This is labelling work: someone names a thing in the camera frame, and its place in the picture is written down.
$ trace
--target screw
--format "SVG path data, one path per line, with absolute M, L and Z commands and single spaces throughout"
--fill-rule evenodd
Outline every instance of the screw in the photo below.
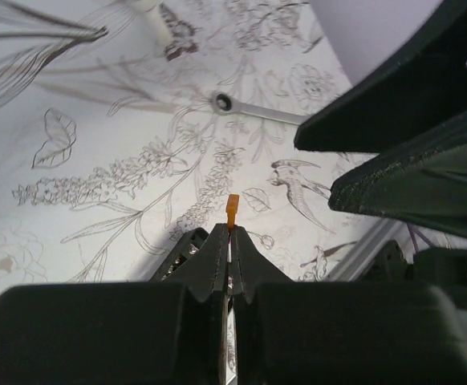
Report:
M 191 244 L 189 246 L 189 254 L 196 254 L 197 251 L 198 251 L 198 248 L 195 245 Z

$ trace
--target wrench ring end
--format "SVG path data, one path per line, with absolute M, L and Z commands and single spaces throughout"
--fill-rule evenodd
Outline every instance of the wrench ring end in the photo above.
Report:
M 222 92 L 213 92 L 210 103 L 212 109 L 219 115 L 228 115 L 234 112 L 234 100 Z

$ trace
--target flower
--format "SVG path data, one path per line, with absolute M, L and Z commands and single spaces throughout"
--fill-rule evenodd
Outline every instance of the flower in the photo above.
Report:
M 35 195 L 35 203 L 49 203 L 55 205 L 60 202 L 62 197 L 61 192 L 59 191 L 59 186 L 55 179 L 44 180 L 41 179 L 38 183 L 38 191 Z
M 213 211 L 219 211 L 226 206 L 225 195 L 216 195 L 207 202 L 208 207 Z
M 274 246 L 274 239 L 271 235 L 262 235 L 260 237 L 260 243 L 264 246 L 264 249 L 271 250 Z
M 38 193 L 38 185 L 29 184 L 26 187 L 18 186 L 17 190 L 12 191 L 14 198 L 18 199 L 18 205 L 24 205 L 26 201 L 34 200 Z
M 292 69 L 289 84 L 299 106 L 307 113 L 319 111 L 336 97 L 332 76 L 320 74 L 308 64 L 297 64 Z
M 248 135 L 250 132 L 245 127 L 244 122 L 242 121 L 235 121 L 235 122 L 228 122 L 226 124 L 226 128 L 230 131 L 233 135 Z
M 289 249 L 280 247 L 275 252 L 268 253 L 268 257 L 287 277 L 298 279 L 301 262 L 298 253 L 292 253 Z
M 187 144 L 185 151 L 188 154 L 193 151 L 205 152 L 207 143 L 212 139 L 211 136 L 204 138 L 199 128 L 199 124 L 187 124 L 185 128 L 180 130 L 179 139 L 182 143 Z
M 238 155 L 244 151 L 244 148 L 234 148 L 226 142 L 217 142 L 214 157 L 216 163 L 224 166 L 227 173 L 238 170 L 242 166 Z
M 270 36 L 283 46 L 292 45 L 296 39 L 301 39 L 298 21 L 298 7 L 280 6 L 270 18 Z
M 177 226 L 180 227 L 182 233 L 187 233 L 189 230 L 195 229 L 195 221 L 191 217 L 183 216 L 178 218 Z
M 12 218 L 0 218 L 0 293 L 9 286 L 46 281 L 38 263 L 43 245 L 19 225 Z
M 112 184 L 102 182 L 93 191 L 93 194 L 98 197 L 100 202 L 113 201 L 117 199 L 116 187 Z

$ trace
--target white wall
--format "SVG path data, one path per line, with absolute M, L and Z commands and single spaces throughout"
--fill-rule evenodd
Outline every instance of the white wall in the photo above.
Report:
M 353 85 L 378 67 L 442 0 L 311 0 Z

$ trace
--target leaf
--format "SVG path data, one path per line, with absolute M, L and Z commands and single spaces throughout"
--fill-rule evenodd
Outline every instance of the leaf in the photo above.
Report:
M 131 207 L 122 205 L 121 203 L 116 203 L 113 201 L 105 201 L 105 202 L 88 202 L 88 203 L 82 203 L 81 205 L 76 205 L 75 207 L 71 207 L 71 211 L 84 211 L 88 210 L 92 207 L 106 207 L 108 209 L 117 211 L 118 213 L 124 213 L 124 214 L 136 214 L 139 212 L 139 210 L 132 209 Z
M 140 227 L 140 220 L 141 217 L 137 218 L 136 221 L 136 239 L 139 242 L 140 247 L 142 247 L 146 252 L 153 254 L 153 255 L 161 255 L 164 254 L 167 250 L 162 249 L 160 247 L 154 247 L 150 245 L 148 239 L 143 235 L 143 229 Z
M 284 89 L 286 79 L 285 78 L 278 78 L 277 75 L 272 71 L 269 70 L 266 72 L 264 76 L 264 83 L 266 86 L 278 97 L 280 98 L 288 98 L 289 92 Z
M 58 41 L 0 58 L 0 107 L 23 92 L 37 74 L 68 47 L 71 42 Z
M 261 134 L 262 134 L 262 131 L 261 131 L 260 128 L 258 130 L 253 131 L 253 134 L 251 134 L 250 140 L 248 141 L 248 144 L 255 143 L 255 140 L 257 140 L 260 137 Z
M 270 210 L 269 197 L 266 192 L 260 188 L 248 188 L 242 192 L 242 196 L 248 205 L 257 213 Z
M 200 190 L 203 188 L 203 176 L 201 175 L 200 165 L 194 169 L 194 191 L 196 192 L 196 201 L 201 201 Z
M 39 12 L 17 2 L 0 0 L 0 22 L 11 26 L 29 26 L 33 28 L 64 28 L 66 31 L 85 30 L 96 32 L 89 26 Z
M 324 33 L 323 30 L 321 30 L 321 26 L 318 22 L 313 22 L 307 36 L 309 47 L 303 52 L 303 54 L 307 54 L 312 51 L 315 46 L 317 46 L 323 40 L 323 37 Z
M 136 16 L 136 10 L 127 2 L 117 1 L 91 12 L 82 18 L 79 23 L 96 30 L 106 28 L 107 34 L 93 44 L 83 44 L 69 50 L 60 59 L 72 60 L 74 58 L 81 57 L 82 55 L 89 54 L 91 51 L 103 46 L 125 30 Z
M 95 276 L 93 277 L 93 282 L 101 282 L 102 278 L 104 277 L 104 271 L 105 271 L 105 264 L 107 263 L 107 258 L 108 258 L 108 248 L 105 248 L 105 250 L 101 253 L 101 255 L 98 258 L 98 265 L 96 267 L 93 266 L 93 269 L 95 271 Z
M 35 153 L 32 168 L 55 168 L 66 163 L 76 141 L 76 123 L 62 112 L 50 108 L 44 115 L 48 140 Z
M 36 86 L 57 95 L 69 96 L 73 99 L 85 100 L 87 102 L 112 105 L 108 112 L 109 116 L 116 114 L 123 107 L 138 111 L 161 112 L 164 114 L 173 114 L 175 111 L 175 107 L 171 104 L 150 102 L 141 99 L 139 96 L 126 96 L 114 102 L 112 97 L 110 99 L 107 99 L 107 97 L 113 92 L 122 91 L 119 87 L 108 84 L 98 84 L 96 82 L 84 82 L 83 80 L 80 80 L 79 83 L 80 89 L 78 86 L 68 87 L 67 85 L 35 81 Z
M 342 245 L 337 245 L 337 246 L 334 246 L 328 250 L 324 250 L 323 252 L 323 256 L 325 258 L 328 258 L 328 257 L 331 257 L 332 255 L 334 255 L 335 253 L 337 253 L 339 250 L 341 250 L 343 247 L 346 247 L 346 246 L 351 246 L 351 245 L 356 245 L 357 242 L 348 242 L 348 243 L 343 243 Z
M 111 231 L 113 229 L 117 229 L 122 225 L 126 225 L 128 222 L 132 222 L 136 216 L 134 215 L 127 215 L 126 217 L 120 217 L 115 219 L 109 219 L 107 221 L 98 222 L 94 225 L 88 226 L 72 235 L 65 237 L 61 240 L 61 243 L 67 243 L 69 241 L 73 241 L 74 239 L 81 238 L 81 237 L 88 237 L 93 234 L 98 233 L 105 233 L 107 231 Z
M 173 205 L 171 204 L 171 200 L 173 198 L 173 191 L 168 194 L 168 199 L 166 199 L 166 208 L 164 210 L 165 214 L 165 222 L 164 222 L 164 228 L 167 229 L 169 225 L 171 225 L 171 218 L 173 217 Z

